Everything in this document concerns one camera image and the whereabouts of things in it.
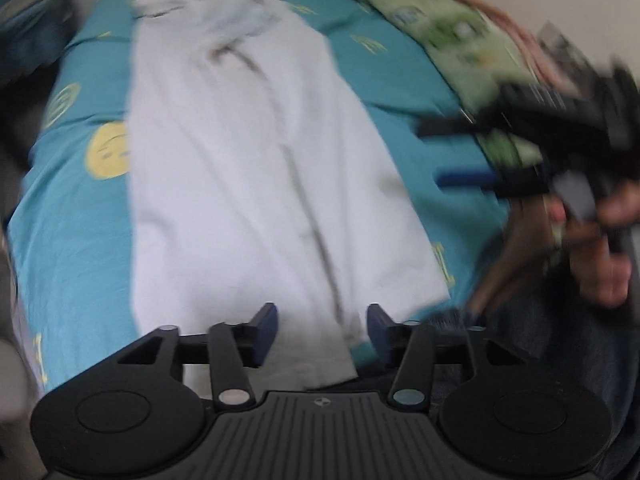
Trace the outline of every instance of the person's leg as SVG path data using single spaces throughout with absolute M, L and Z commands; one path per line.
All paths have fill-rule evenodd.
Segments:
M 509 300 L 488 327 L 604 400 L 614 439 L 597 469 L 605 480 L 640 476 L 640 332 L 603 325 L 566 283 L 548 280 Z

